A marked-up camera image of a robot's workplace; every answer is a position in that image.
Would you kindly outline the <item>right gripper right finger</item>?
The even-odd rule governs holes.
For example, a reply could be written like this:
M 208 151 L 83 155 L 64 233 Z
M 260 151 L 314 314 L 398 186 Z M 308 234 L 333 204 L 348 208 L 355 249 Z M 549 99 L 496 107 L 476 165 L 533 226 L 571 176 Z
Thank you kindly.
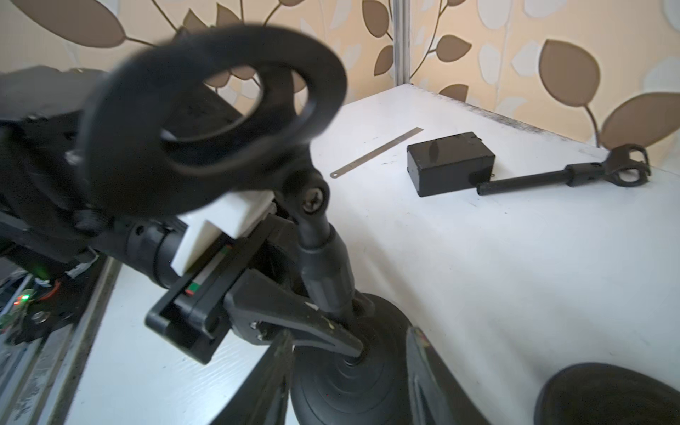
M 414 424 L 490 423 L 418 327 L 407 330 L 406 353 L 410 409 Z

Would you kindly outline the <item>black round base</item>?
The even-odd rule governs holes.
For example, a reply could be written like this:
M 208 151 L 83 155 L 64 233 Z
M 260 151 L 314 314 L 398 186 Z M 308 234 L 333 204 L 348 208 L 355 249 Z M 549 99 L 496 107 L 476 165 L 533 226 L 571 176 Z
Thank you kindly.
M 356 320 L 359 359 L 311 347 L 295 350 L 290 399 L 300 424 L 410 424 L 406 335 L 410 320 L 369 294 L 370 317 Z
M 678 424 L 679 391 L 627 368 L 575 364 L 545 383 L 534 423 Z

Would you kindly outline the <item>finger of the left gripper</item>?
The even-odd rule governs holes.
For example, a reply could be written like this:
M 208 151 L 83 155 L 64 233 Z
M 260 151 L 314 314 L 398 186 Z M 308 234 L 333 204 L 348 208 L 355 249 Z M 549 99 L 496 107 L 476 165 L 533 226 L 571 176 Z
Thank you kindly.
M 296 346 L 356 358 L 364 345 L 344 326 L 329 320 L 299 297 L 255 269 L 247 269 L 225 295 L 233 331 L 253 345 L 269 345 L 288 330 Z

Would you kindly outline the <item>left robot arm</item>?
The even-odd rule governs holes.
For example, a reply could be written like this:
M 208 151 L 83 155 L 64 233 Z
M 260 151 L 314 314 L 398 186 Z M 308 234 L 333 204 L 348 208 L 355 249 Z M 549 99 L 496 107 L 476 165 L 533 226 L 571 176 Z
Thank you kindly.
M 148 328 L 201 363 L 230 332 L 268 345 L 283 330 L 308 352 L 358 358 L 357 320 L 374 304 L 354 290 L 344 242 L 325 210 L 329 188 L 308 150 L 255 177 L 276 196 L 236 237 L 221 230 L 185 272 L 171 266 L 189 225 L 178 216 L 133 219 L 85 198 L 76 167 L 77 127 L 98 70 L 32 67 L 1 78 L 1 254 L 53 284 L 47 299 L 74 304 L 71 271 L 111 257 L 149 277 L 165 295 Z

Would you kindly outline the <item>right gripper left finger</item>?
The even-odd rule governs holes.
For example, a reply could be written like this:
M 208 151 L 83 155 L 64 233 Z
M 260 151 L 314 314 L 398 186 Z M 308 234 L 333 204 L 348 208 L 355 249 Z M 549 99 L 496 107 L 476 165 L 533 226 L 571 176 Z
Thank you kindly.
M 211 424 L 285 424 L 293 354 L 293 337 L 285 330 Z

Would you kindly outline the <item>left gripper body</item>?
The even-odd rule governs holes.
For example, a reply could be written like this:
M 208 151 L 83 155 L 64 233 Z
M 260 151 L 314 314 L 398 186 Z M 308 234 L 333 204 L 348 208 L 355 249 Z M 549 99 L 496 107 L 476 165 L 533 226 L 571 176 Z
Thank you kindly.
M 295 241 L 293 230 L 292 222 L 269 214 L 249 237 L 219 237 L 152 307 L 145 325 L 191 359 L 209 363 L 232 328 L 224 298 L 246 270 L 257 270 L 286 290 L 295 286 L 286 251 Z

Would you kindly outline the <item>black mic stand rod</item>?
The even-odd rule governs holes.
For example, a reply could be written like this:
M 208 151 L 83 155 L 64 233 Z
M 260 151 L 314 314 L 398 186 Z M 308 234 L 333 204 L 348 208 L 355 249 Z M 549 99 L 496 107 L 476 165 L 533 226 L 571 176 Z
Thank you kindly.
M 260 99 L 234 122 L 184 135 L 174 114 L 206 81 L 236 67 L 260 78 Z M 160 219 L 194 212 L 230 192 L 270 191 L 297 224 L 306 291 L 331 320 L 356 322 L 347 250 L 329 223 L 329 186 L 311 160 L 344 101 L 340 59 L 280 27 L 214 28 L 140 51 L 104 77 L 84 108 L 77 175 L 106 212 Z

